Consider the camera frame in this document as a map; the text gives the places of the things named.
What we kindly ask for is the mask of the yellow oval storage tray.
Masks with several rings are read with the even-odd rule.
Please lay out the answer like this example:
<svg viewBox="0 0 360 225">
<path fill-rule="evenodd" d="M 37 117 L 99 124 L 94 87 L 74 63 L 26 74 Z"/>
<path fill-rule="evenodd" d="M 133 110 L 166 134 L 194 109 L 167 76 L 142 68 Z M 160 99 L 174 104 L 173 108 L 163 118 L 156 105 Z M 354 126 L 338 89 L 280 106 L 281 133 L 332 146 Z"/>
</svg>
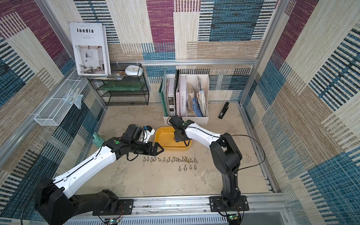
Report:
<svg viewBox="0 0 360 225">
<path fill-rule="evenodd" d="M 173 127 L 160 127 L 155 133 L 155 142 L 159 143 L 165 151 L 187 151 L 192 141 L 176 142 Z"/>
</svg>

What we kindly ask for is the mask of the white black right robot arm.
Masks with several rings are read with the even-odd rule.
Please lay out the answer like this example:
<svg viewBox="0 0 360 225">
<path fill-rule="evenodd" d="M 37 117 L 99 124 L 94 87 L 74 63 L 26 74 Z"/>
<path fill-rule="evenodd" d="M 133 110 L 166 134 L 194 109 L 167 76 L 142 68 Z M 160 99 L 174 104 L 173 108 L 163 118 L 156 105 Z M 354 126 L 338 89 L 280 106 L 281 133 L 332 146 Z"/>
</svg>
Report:
<svg viewBox="0 0 360 225">
<path fill-rule="evenodd" d="M 236 171 L 240 167 L 242 154 L 232 136 L 229 133 L 213 133 L 177 115 L 170 117 L 168 124 L 174 128 L 176 142 L 195 140 L 210 149 L 213 163 L 222 174 L 222 204 L 226 210 L 235 208 L 241 200 Z"/>
</svg>

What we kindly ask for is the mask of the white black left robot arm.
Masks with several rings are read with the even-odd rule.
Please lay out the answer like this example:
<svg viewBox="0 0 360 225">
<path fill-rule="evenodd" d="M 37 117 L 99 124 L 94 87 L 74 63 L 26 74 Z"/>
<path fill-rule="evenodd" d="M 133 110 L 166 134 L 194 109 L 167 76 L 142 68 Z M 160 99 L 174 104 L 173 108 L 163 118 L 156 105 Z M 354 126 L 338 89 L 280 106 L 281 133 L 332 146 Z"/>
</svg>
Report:
<svg viewBox="0 0 360 225">
<path fill-rule="evenodd" d="M 97 211 L 109 215 L 120 212 L 115 193 L 108 189 L 94 194 L 76 195 L 78 189 L 106 166 L 122 156 L 157 156 L 164 151 L 158 143 L 144 142 L 144 129 L 131 124 L 121 137 L 112 137 L 86 160 L 50 180 L 43 179 L 36 186 L 35 210 L 50 225 L 62 225 L 78 214 Z"/>
</svg>

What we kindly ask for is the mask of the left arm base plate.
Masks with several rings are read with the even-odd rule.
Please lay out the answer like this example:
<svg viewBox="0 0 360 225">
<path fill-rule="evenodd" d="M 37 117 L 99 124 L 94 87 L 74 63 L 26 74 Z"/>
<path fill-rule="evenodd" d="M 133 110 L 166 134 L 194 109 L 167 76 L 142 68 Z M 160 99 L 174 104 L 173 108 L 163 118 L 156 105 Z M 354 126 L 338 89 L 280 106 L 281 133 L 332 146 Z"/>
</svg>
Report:
<svg viewBox="0 0 360 225">
<path fill-rule="evenodd" d="M 118 199 L 115 206 L 103 211 L 94 211 L 93 216 L 119 216 L 131 215 L 133 210 L 134 199 Z"/>
</svg>

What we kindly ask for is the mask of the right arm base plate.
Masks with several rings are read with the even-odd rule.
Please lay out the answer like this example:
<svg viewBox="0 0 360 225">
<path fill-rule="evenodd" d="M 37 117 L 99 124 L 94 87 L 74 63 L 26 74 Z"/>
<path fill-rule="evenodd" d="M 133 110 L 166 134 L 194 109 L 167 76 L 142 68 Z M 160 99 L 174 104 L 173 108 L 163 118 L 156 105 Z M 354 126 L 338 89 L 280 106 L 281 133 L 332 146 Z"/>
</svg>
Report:
<svg viewBox="0 0 360 225">
<path fill-rule="evenodd" d="M 241 195 L 235 202 L 230 202 L 222 196 L 210 196 L 209 203 L 211 212 L 249 211 L 248 200 L 244 195 Z"/>
</svg>

